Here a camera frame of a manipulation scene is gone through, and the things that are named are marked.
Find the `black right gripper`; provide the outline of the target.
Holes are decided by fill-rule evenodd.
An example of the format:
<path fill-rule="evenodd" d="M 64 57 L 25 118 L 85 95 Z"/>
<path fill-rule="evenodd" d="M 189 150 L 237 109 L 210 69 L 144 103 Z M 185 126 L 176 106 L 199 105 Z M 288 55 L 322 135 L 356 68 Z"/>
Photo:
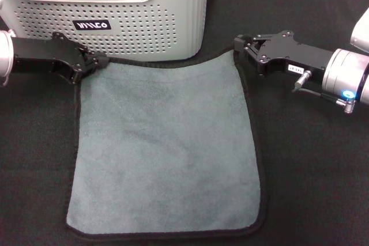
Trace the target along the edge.
<path fill-rule="evenodd" d="M 321 84 L 332 51 L 297 42 L 292 31 L 277 34 L 237 35 L 234 50 L 238 58 L 248 61 L 260 75 L 285 72 L 290 75 L 311 73 L 309 81 Z"/>

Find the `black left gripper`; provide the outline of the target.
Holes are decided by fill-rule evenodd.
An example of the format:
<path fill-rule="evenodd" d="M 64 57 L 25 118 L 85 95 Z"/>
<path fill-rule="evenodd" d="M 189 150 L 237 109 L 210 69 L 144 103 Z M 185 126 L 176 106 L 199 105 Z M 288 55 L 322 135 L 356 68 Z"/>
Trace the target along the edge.
<path fill-rule="evenodd" d="M 54 32 L 51 39 L 12 38 L 12 73 L 55 73 L 76 84 L 105 69 L 110 58 Z"/>

